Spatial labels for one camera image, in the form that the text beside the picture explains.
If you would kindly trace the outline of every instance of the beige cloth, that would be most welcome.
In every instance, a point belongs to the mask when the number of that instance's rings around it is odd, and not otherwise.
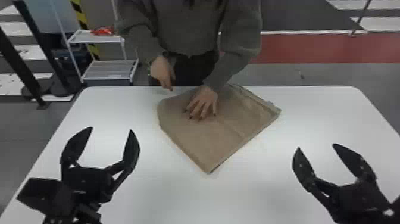
[[[280,114],[279,108],[247,89],[226,85],[218,96],[218,115],[199,122],[184,113],[194,93],[162,100],[158,118],[161,129],[206,173],[211,173]]]

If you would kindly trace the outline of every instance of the metal shelf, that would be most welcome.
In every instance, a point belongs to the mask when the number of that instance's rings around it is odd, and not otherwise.
[[[124,38],[118,35],[94,35],[90,30],[77,30],[68,39],[69,43],[123,43]]]
[[[83,80],[127,79],[132,83],[139,60],[92,61],[83,74]]]

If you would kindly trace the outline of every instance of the gray sweater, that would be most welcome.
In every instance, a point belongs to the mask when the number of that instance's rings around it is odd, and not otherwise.
[[[166,51],[187,56],[217,49],[224,55],[204,84],[216,92],[260,52],[260,0],[118,0],[117,33],[141,61],[150,63]]]

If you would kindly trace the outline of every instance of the person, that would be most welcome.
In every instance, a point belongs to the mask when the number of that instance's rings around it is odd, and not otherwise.
[[[149,84],[200,86],[185,111],[217,115],[218,93],[261,49],[260,0],[119,0],[115,23]],[[218,33],[221,32],[218,50]]]

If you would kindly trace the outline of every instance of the red floor stripe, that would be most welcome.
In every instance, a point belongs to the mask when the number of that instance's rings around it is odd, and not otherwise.
[[[400,34],[263,35],[252,63],[400,63]]]

